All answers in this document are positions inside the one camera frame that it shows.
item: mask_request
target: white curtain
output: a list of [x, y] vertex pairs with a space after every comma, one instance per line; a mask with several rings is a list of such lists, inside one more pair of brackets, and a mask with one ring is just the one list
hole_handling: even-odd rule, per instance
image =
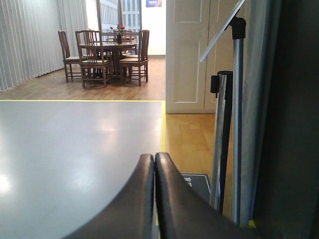
[[58, 31], [87, 29], [85, 0], [0, 1], [0, 91], [63, 67]]
[[88, 30], [85, 0], [57, 0], [61, 30], [66, 31], [71, 56], [78, 56], [75, 31]]

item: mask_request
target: white floor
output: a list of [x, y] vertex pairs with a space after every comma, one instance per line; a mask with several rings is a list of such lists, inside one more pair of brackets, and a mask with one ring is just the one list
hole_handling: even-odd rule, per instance
[[0, 238], [58, 239], [95, 216], [160, 151], [161, 104], [0, 102]]

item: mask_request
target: silver pole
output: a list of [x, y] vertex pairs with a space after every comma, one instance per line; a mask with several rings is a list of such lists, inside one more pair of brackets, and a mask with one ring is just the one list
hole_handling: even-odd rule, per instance
[[223, 139], [223, 122], [225, 117], [225, 94], [226, 94], [226, 80], [227, 75], [220, 75], [219, 79], [219, 93], [217, 98], [216, 119], [215, 119], [215, 140], [213, 153], [213, 168], [212, 178], [210, 183], [210, 197], [209, 204], [220, 212], [220, 163], [222, 153], [222, 139]]
[[231, 220], [238, 225], [240, 224], [243, 49], [244, 39], [235, 39], [233, 76], [233, 185], [230, 216]]

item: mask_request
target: hardwood floor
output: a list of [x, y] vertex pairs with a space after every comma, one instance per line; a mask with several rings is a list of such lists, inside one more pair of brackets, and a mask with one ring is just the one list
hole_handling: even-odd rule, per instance
[[149, 82], [143, 78], [140, 87], [138, 81], [121, 85], [117, 78], [105, 88], [99, 82], [82, 88], [81, 77], [66, 83], [61, 69], [1, 91], [0, 100], [165, 100], [165, 57], [150, 57]]
[[[149, 81], [121, 85], [119, 79], [82, 88], [81, 78], [66, 83], [64, 70], [46, 74], [0, 92], [0, 100], [165, 100], [165, 57], [150, 57]], [[181, 173], [206, 173], [211, 178], [213, 114], [166, 115], [166, 151]], [[229, 216], [231, 155], [226, 179], [225, 215]]]

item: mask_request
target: wall poster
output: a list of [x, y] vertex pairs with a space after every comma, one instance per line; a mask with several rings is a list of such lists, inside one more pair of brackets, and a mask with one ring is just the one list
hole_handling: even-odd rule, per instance
[[159, 7], [161, 0], [146, 0], [146, 7]]

